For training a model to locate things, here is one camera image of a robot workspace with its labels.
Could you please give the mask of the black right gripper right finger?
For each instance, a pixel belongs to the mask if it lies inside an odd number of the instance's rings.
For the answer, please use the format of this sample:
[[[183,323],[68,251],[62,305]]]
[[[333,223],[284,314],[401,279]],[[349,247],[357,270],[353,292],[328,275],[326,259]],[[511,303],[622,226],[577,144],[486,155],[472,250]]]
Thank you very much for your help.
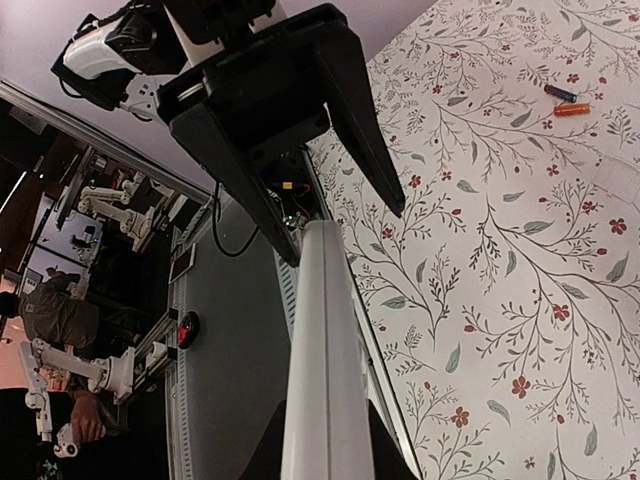
[[[368,401],[368,421],[375,479],[416,480],[371,400]]]

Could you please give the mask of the operator hand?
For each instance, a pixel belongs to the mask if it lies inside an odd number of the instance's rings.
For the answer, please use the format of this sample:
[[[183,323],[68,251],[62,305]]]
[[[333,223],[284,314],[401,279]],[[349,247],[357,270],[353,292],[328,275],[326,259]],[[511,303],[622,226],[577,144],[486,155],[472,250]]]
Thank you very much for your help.
[[[101,440],[106,429],[100,416],[99,399],[89,391],[70,393],[73,401],[71,427],[76,444],[87,444]]]

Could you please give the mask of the white remote control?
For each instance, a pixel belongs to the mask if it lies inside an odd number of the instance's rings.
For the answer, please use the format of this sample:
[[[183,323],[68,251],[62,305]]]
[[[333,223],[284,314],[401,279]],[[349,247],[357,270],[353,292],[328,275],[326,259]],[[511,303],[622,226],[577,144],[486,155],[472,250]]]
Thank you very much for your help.
[[[281,476],[375,476],[362,348],[341,229],[307,224],[297,286]]]

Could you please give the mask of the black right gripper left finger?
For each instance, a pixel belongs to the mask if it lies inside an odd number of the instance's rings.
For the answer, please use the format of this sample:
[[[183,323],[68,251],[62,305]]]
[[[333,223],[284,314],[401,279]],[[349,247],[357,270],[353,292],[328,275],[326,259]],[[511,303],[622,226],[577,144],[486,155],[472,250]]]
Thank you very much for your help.
[[[281,477],[285,410],[276,409],[239,480],[279,480]]]

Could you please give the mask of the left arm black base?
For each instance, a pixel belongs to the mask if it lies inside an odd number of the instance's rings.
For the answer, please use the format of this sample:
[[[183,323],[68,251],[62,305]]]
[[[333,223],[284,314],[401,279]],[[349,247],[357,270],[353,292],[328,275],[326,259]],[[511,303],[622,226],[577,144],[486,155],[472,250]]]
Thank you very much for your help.
[[[320,218],[306,148],[299,147],[274,160],[263,172],[263,181],[288,231],[302,229],[309,221]]]

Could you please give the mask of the white battery cover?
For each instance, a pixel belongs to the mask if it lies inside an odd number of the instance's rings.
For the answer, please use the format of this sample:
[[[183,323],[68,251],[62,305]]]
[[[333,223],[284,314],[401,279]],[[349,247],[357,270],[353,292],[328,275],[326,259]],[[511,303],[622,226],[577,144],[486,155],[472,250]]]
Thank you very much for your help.
[[[626,161],[603,157],[592,183],[607,195],[639,208],[639,169]]]

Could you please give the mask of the dark purple battery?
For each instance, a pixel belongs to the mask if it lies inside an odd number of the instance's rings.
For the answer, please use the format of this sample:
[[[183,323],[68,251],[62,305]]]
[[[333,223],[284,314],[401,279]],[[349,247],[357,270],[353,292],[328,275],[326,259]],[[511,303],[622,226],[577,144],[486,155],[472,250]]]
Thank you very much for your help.
[[[543,90],[546,94],[551,95],[552,97],[559,99],[563,102],[567,102],[571,104],[575,104],[577,102],[576,94],[560,89],[556,86],[547,84],[543,87]]]

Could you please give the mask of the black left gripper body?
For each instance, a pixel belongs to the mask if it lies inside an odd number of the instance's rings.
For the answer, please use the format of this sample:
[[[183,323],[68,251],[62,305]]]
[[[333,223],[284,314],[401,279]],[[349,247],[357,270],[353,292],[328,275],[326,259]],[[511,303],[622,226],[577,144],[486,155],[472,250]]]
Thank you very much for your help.
[[[192,157],[270,160],[328,129],[350,143],[350,27],[336,6],[258,32],[274,3],[165,6],[190,41],[220,49],[159,91],[159,116]]]

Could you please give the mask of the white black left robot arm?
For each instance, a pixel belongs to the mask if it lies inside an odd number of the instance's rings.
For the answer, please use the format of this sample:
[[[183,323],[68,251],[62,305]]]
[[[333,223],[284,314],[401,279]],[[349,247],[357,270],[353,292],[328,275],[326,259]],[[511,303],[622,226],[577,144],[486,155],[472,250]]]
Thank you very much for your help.
[[[393,214],[406,200],[346,16],[329,3],[283,20],[274,13],[272,1],[132,1],[86,17],[52,70],[107,111],[126,104],[136,76],[166,76],[161,121],[294,266],[300,253],[284,218],[317,214],[319,204],[293,155],[326,131]]]

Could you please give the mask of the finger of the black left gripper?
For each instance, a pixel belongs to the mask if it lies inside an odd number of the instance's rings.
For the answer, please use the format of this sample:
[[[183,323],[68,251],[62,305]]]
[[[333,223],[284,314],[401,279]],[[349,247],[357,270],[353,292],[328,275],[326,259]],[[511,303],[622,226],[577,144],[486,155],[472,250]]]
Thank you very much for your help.
[[[299,265],[300,250],[275,203],[211,108],[203,101],[189,106],[169,121],[169,128],[179,145],[245,209],[282,259]]]
[[[380,130],[359,37],[343,22],[321,26],[314,57],[333,130],[396,216],[406,198]]]

